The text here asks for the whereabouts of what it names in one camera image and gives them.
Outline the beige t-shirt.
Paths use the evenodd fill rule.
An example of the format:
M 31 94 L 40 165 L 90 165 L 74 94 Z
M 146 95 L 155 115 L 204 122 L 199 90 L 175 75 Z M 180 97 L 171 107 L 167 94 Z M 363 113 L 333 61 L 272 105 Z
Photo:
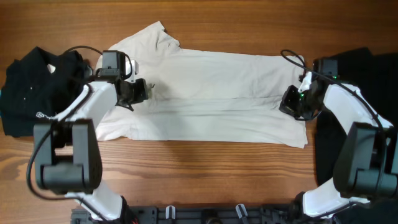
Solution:
M 287 58 L 183 49 L 160 22 L 113 49 L 136 60 L 138 77 L 155 87 L 132 111 L 109 111 L 96 129 L 100 141 L 307 143 L 305 123 L 279 111 L 303 73 Z

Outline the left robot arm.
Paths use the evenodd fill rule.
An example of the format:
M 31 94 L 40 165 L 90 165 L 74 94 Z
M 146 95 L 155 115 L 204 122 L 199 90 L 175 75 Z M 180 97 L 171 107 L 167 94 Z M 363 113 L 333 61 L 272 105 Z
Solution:
M 126 199 L 102 180 L 103 166 L 96 128 L 115 106 L 132 111 L 148 100 L 143 78 L 134 79 L 138 64 L 118 50 L 101 53 L 102 66 L 87 68 L 83 91 L 54 119 L 34 126 L 28 189 L 44 200 L 75 200 L 97 223 L 139 223 Z

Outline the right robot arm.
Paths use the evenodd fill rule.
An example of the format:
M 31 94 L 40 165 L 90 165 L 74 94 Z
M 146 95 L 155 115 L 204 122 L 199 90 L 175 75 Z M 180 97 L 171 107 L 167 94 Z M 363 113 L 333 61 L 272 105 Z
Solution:
M 288 219 L 300 223 L 330 219 L 352 206 L 367 207 L 397 199 L 397 131 L 364 99 L 361 90 L 287 59 L 303 69 L 300 86 L 291 85 L 279 109 L 308 121 L 331 112 L 346 134 L 333 176 L 314 190 L 302 192 L 290 204 Z

